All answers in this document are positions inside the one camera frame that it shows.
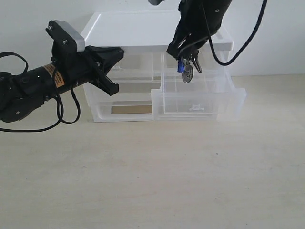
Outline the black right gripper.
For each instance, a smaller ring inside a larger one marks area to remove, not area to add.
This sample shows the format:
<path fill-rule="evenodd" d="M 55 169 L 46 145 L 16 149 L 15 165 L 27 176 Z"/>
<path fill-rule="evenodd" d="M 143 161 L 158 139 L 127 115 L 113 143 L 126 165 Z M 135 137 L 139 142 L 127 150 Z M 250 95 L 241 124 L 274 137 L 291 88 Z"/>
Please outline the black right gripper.
<path fill-rule="evenodd" d="M 174 59 L 190 60 L 207 43 L 208 35 L 219 30 L 230 4 L 230 0 L 180 1 L 180 20 L 166 52 Z"/>

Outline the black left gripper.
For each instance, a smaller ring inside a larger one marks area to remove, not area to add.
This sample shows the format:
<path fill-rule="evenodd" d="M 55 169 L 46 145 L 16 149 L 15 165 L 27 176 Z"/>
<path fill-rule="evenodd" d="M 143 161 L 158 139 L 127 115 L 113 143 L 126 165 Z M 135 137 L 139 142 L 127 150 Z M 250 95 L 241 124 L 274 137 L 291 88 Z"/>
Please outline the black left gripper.
<path fill-rule="evenodd" d="M 119 85 L 107 74 L 124 57 L 121 47 L 87 46 L 84 52 L 60 51 L 51 57 L 52 81 L 55 88 L 75 88 L 91 83 L 109 96 L 119 92 Z"/>

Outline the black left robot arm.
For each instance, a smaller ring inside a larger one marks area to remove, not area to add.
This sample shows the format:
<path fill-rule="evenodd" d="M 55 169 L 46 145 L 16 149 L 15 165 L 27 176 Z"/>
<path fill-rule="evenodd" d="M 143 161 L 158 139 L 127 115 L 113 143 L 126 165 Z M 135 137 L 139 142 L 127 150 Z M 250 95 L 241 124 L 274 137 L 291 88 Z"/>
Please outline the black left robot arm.
<path fill-rule="evenodd" d="M 1 72 L 1 121 L 22 120 L 45 101 L 85 83 L 91 83 L 109 96 L 118 93 L 119 85 L 107 74 L 123 57 L 120 47 L 87 46 L 82 52 L 69 52 L 55 44 L 51 63 L 19 75 Z"/>

